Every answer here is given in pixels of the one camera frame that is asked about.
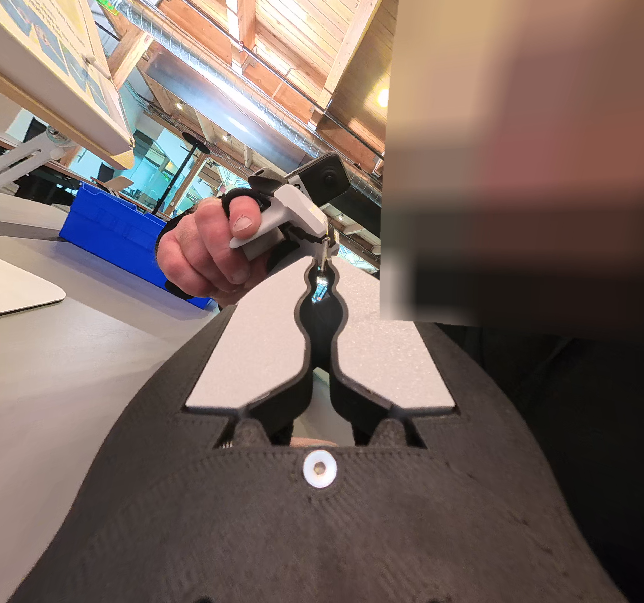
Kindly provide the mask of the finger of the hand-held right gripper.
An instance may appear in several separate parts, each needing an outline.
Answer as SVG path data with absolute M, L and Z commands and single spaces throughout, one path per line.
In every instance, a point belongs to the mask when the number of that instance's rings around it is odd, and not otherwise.
M 290 222 L 312 237 L 326 237 L 328 232 L 326 215 L 300 189 L 291 184 L 285 184 L 274 192 L 273 199 L 277 204 L 275 227 Z

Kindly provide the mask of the black pole with round top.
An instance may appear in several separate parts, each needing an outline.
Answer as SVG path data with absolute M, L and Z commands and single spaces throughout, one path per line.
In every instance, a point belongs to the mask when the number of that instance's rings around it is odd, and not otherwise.
M 171 179 L 170 183 L 167 185 L 167 188 L 165 189 L 163 194 L 158 199 L 158 201 L 157 201 L 157 203 L 156 203 L 156 205 L 155 205 L 155 207 L 153 208 L 153 211 L 152 211 L 153 215 L 157 215 L 157 213 L 160 211 L 160 209 L 162 209 L 162 207 L 163 207 L 163 205 L 165 203 L 165 199 L 169 195 L 169 192 L 172 190 L 172 188 L 175 185 L 175 183 L 178 180 L 178 178 L 181 176 L 181 174 L 183 172 L 183 169 L 189 163 L 189 161 L 192 158 L 193 154 L 196 151 L 199 151 L 199 152 L 205 154 L 206 156 L 208 156 L 211 153 L 210 149 L 206 146 L 206 144 L 203 141 L 201 141 L 198 138 L 196 138 L 195 136 L 193 136 L 192 134 L 190 134 L 188 132 L 182 132 L 181 136 L 184 139 L 184 141 L 189 143 L 189 145 L 191 147 L 190 147 L 190 149 L 189 149 L 189 151 L 187 153 L 187 156 L 185 157 L 185 159 L 183 160 L 183 162 L 179 166 L 178 170 L 174 174 L 173 178 Z

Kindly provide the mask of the person's right hand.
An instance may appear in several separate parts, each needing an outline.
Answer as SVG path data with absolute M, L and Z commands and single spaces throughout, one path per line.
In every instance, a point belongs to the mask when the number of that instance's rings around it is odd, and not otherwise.
M 233 199 L 229 215 L 220 199 L 203 199 L 160 239 L 158 265 L 184 293 L 213 299 L 221 308 L 233 305 L 268 276 L 269 252 L 248 261 L 240 249 L 230 248 L 233 238 L 253 237 L 261 220 L 251 197 Z

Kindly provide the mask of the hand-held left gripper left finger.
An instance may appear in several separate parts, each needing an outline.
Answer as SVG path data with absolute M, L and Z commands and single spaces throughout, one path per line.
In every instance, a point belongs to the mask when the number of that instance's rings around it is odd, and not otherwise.
M 187 411 L 255 419 L 268 436 L 310 404 L 310 338 L 300 309 L 314 259 L 303 257 L 253 288 L 236 305 L 187 398 Z

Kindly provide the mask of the printed instruction sheet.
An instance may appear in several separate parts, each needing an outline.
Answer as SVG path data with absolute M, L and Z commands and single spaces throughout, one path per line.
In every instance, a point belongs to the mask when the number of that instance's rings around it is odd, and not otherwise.
M 74 82 L 97 108 L 112 116 L 103 76 L 89 64 L 93 51 L 81 0 L 1 0 L 1 24 L 20 31 L 36 53 Z

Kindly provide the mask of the person's torso in black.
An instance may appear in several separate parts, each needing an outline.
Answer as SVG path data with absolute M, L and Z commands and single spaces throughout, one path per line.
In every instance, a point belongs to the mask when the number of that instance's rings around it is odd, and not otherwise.
M 440 324 L 519 411 L 578 527 L 643 601 L 643 344 Z

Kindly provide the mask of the silver spiral air duct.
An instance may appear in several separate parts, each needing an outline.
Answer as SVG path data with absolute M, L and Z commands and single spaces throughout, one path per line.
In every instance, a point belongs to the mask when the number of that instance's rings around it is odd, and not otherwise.
M 172 55 L 218 89 L 244 111 L 268 124 L 311 157 L 337 150 L 311 131 L 300 119 L 270 99 L 259 87 L 235 74 L 224 62 L 189 37 L 173 30 L 169 23 L 140 0 L 107 0 L 133 25 L 148 33 L 163 48 L 163 57 Z

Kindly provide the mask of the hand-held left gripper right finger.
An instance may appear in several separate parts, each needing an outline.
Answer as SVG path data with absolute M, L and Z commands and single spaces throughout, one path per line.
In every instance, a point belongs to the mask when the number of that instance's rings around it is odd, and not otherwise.
M 456 403 L 417 327 L 380 317 L 380 285 L 334 257 L 323 299 L 323 368 L 334 410 L 358 446 L 384 420 L 400 424 L 406 446 L 425 446 L 415 418 L 450 416 Z

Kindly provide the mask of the blue plastic bin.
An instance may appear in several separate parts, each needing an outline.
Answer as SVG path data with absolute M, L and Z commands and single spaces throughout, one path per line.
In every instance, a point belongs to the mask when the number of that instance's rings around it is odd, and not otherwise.
M 152 285 L 166 289 L 157 265 L 155 244 L 165 221 L 120 197 L 82 182 L 60 237 L 122 268 Z

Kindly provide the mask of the long metal screw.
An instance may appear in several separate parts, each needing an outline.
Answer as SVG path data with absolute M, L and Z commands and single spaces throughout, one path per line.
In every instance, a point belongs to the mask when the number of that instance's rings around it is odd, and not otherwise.
M 311 302 L 314 304 L 317 304 L 323 300 L 325 300 L 326 295 L 328 293 L 328 287 L 329 287 L 329 280 L 328 280 L 328 272 L 327 272 L 327 261 L 328 257 L 324 258 L 323 253 L 321 249 L 319 250 L 319 253 L 316 255 L 316 261 L 317 261 L 317 272 L 316 272 L 316 279 L 315 279 L 315 284 L 313 287 L 313 293 L 311 297 Z

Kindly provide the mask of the grey desk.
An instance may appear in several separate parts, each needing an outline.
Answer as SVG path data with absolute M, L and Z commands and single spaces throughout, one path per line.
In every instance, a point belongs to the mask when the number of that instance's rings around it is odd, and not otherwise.
M 62 240 L 65 219 L 1 194 L 1 258 L 67 295 L 1 317 L 2 602 L 58 531 L 125 406 L 218 312 Z

